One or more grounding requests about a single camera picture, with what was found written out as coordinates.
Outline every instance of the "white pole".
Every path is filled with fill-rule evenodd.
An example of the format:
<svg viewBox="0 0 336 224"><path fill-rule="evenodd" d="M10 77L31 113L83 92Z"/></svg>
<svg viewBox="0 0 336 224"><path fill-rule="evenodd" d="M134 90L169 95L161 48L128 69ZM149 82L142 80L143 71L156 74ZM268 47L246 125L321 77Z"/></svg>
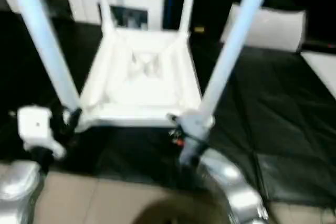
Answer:
<svg viewBox="0 0 336 224"><path fill-rule="evenodd" d="M110 5L108 0L100 0L102 31L108 31L114 27Z"/></svg>
<svg viewBox="0 0 336 224"><path fill-rule="evenodd" d="M211 75L201 105L203 122L208 120L217 107L225 85L239 57L254 16L264 0L242 0L240 13L228 35L216 67Z"/></svg>
<svg viewBox="0 0 336 224"><path fill-rule="evenodd" d="M181 14L179 31L187 33L189 31L190 19L193 10L194 0L184 0Z"/></svg>
<svg viewBox="0 0 336 224"><path fill-rule="evenodd" d="M75 110L80 107L79 96L41 1L17 0L17 2L59 100L64 106Z"/></svg>

